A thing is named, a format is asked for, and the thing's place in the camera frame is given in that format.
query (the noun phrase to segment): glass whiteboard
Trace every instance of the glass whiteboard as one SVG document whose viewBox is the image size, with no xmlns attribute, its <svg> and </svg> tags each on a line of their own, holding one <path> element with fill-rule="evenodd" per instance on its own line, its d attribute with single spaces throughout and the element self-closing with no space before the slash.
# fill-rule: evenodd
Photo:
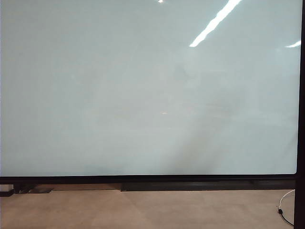
<svg viewBox="0 0 305 229">
<path fill-rule="evenodd" d="M 2 0 L 1 176 L 296 172 L 302 0 Z"/>
</svg>

